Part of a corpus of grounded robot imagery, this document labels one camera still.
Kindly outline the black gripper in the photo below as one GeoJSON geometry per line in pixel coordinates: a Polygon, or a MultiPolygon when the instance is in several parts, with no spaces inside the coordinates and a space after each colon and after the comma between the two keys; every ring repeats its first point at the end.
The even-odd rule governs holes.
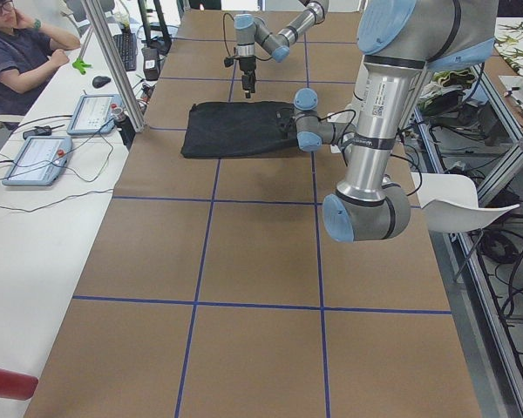
{"type": "Polygon", "coordinates": [[[275,120],[280,133],[292,133],[295,131],[295,115],[293,111],[277,111],[275,120]]]}
{"type": "Polygon", "coordinates": [[[251,98],[255,93],[255,84],[256,84],[256,57],[247,56],[231,56],[224,58],[224,66],[226,68],[230,67],[235,61],[238,62],[239,69],[242,72],[241,75],[241,86],[244,92],[245,98],[251,98]]]}

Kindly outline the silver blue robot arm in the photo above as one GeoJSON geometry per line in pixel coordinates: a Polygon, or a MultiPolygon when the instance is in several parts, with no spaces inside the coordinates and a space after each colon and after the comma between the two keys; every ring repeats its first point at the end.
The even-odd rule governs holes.
{"type": "Polygon", "coordinates": [[[257,57],[255,46],[259,45],[268,53],[268,60],[282,62],[290,53],[291,47],[310,28],[324,22],[329,10],[329,1],[301,1],[304,10],[288,25],[273,33],[260,17],[249,13],[237,14],[234,17],[235,47],[232,54],[224,59],[229,67],[238,62],[242,72],[241,86],[245,98],[255,93],[257,57]]]}
{"type": "Polygon", "coordinates": [[[407,227],[411,205],[385,170],[409,108],[412,80],[423,70],[485,62],[493,49],[498,7],[496,1],[372,1],[357,33],[367,78],[356,123],[325,122],[316,113],[316,93],[296,93],[300,149],[313,152],[333,144],[346,157],[345,177],[323,200],[323,222],[332,239],[389,239],[407,227]]]}

